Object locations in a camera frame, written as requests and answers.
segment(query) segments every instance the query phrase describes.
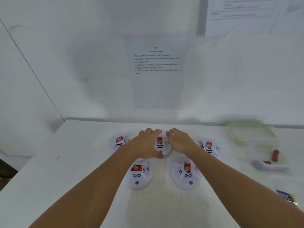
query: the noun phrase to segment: person's left hand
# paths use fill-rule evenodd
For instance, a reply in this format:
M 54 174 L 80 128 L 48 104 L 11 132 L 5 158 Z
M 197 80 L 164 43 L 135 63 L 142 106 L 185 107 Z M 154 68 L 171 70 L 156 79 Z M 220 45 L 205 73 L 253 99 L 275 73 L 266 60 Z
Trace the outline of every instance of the person's left hand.
M 130 149 L 134 152 L 136 158 L 164 158 L 164 155 L 154 149 L 154 143 L 158 135 L 162 133 L 161 130 L 152 130 L 151 128 L 146 129 L 146 131 L 140 131 L 138 136 L 133 138 L 127 144 L 122 147 Z

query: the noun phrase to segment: hand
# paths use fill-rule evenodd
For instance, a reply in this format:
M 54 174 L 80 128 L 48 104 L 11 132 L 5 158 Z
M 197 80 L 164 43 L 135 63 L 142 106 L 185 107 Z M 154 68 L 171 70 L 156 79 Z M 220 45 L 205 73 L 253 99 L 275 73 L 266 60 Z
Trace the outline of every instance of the hand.
M 195 141 L 190 138 L 189 134 L 182 132 L 176 128 L 166 131 L 166 136 L 169 139 L 169 143 L 178 153 L 189 155 L 191 150 L 199 147 Z
M 129 141 L 126 145 L 122 147 L 129 148 L 136 158 L 165 158 L 164 155 L 154 149 L 154 143 L 158 135 L 162 133 L 161 130 L 153 131 L 151 128 L 146 129 L 146 131 L 140 131 L 138 136 Z

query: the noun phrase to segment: plastic container with green rim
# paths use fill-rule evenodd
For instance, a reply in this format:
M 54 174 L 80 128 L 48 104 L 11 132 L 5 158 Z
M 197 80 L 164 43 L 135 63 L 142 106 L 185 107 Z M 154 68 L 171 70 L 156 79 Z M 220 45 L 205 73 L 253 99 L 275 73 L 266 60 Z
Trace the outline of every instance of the plastic container with green rim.
M 254 141 L 279 141 L 269 126 L 260 122 L 229 123 L 226 128 L 234 141 L 242 145 Z

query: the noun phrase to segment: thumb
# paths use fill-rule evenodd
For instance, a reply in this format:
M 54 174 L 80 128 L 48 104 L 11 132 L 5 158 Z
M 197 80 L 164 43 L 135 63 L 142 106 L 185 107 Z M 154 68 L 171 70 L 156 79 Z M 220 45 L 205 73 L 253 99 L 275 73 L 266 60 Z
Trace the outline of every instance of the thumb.
M 152 149 L 151 155 L 152 155 L 152 157 L 155 157 L 155 158 L 158 158 L 158 159 L 164 159 L 165 158 L 165 156 L 161 152 L 159 152 L 155 149 Z

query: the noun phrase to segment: instruction sheet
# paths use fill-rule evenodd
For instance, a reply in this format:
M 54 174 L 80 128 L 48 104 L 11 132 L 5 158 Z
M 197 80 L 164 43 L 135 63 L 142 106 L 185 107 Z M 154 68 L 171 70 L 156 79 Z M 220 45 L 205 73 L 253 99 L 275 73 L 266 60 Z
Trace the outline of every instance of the instruction sheet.
M 209 0 L 205 36 L 298 33 L 304 0 Z
M 187 35 L 127 36 L 125 47 L 135 106 L 178 108 Z

